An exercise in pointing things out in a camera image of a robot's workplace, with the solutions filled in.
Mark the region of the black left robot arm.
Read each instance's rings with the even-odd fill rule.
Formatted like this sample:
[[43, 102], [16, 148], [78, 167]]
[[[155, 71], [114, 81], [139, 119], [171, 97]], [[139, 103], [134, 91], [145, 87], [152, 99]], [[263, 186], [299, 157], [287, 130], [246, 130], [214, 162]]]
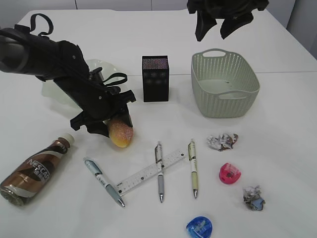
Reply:
[[135, 102], [135, 95], [119, 87], [127, 75], [112, 74], [109, 79], [119, 78], [115, 82], [104, 79], [102, 68], [90, 70], [79, 46], [69, 41], [35, 36], [21, 25], [5, 28], [0, 32], [0, 69], [33, 75], [43, 82], [52, 80], [82, 110], [70, 120], [74, 130], [84, 125], [89, 133], [109, 136], [111, 119], [133, 126], [127, 103]]

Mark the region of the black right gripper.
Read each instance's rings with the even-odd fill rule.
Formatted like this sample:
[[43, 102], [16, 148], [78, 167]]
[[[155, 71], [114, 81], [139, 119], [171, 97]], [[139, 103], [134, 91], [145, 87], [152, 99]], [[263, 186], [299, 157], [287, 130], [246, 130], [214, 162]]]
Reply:
[[215, 19], [225, 19], [220, 29], [221, 37], [225, 39], [253, 21], [251, 12], [254, 9], [263, 11], [268, 4], [268, 0], [188, 0], [187, 9], [190, 14], [197, 12], [195, 36], [200, 42], [217, 25]]

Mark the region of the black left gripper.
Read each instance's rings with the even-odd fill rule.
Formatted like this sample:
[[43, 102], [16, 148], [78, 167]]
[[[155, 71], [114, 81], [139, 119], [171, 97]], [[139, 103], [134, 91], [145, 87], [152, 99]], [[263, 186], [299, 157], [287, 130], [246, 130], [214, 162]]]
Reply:
[[114, 73], [103, 83], [89, 81], [89, 67], [80, 48], [68, 41], [58, 42], [58, 63], [66, 76], [54, 79], [54, 83], [65, 92], [82, 112], [70, 121], [74, 130], [85, 125], [90, 134], [109, 137], [106, 120], [117, 118], [133, 127], [127, 103], [135, 102], [131, 90], [121, 92], [119, 84], [127, 81], [124, 73]]

